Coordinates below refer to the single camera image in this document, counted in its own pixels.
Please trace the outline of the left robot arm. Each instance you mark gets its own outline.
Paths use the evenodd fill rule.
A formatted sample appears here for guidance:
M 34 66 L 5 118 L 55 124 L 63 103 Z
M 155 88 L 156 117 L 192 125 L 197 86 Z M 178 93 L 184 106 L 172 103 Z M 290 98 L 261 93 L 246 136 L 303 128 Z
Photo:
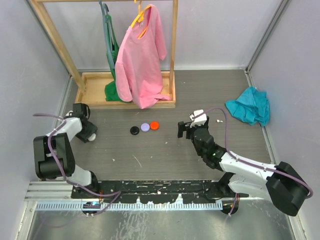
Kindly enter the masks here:
M 76 164 L 71 140 L 78 138 L 83 143 L 96 139 L 98 128 L 89 121 L 91 110 L 85 103 L 74 103 L 64 117 L 48 113 L 35 113 L 34 117 L 50 117 L 60 121 L 51 132 L 33 139 L 35 173 L 41 180 L 65 181 L 88 198 L 100 193 L 96 175 Z

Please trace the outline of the purple earbud charging case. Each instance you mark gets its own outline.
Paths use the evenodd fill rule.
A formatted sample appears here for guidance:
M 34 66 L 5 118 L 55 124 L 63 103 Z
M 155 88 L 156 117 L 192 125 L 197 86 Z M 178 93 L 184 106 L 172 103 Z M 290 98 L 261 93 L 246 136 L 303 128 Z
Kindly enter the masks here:
M 150 125 L 148 123 L 143 123 L 140 126 L 140 130 L 142 132 L 148 132 L 150 130 Z

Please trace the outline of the white earbud charging case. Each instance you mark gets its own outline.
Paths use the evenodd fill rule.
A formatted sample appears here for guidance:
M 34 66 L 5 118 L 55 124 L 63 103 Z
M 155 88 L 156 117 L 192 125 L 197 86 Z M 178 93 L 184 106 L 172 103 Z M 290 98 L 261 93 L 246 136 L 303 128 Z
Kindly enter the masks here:
M 89 141 L 92 142 L 92 141 L 94 141 L 95 139 L 96 139 L 96 134 L 93 133 L 93 134 L 90 136 Z

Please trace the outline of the black earbud charging case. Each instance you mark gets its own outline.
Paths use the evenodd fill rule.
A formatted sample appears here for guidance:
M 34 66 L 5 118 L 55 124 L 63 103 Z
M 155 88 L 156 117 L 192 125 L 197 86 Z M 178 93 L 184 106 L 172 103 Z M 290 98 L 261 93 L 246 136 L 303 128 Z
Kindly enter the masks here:
M 140 128 L 137 126 L 132 126 L 129 131 L 132 135 L 136 136 L 140 133 Z

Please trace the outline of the orange earbud charging case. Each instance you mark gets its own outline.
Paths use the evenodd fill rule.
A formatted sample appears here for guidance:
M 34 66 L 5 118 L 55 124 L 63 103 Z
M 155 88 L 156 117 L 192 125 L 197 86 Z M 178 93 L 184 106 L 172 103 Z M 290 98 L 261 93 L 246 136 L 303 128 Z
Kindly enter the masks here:
M 150 129 L 156 131 L 160 128 L 160 124 L 157 121 L 153 121 L 149 124 Z

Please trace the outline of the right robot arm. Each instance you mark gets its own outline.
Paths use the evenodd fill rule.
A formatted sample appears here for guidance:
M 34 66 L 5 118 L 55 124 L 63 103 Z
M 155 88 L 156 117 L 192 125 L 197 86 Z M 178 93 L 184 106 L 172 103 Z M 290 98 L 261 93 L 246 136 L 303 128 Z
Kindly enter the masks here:
M 215 143 L 209 122 L 180 121 L 178 138 L 191 140 L 198 156 L 211 169 L 224 172 L 219 191 L 225 197 L 247 194 L 271 202 L 278 210 L 296 216 L 304 201 L 312 196 L 306 182 L 286 162 L 277 165 L 243 158 Z

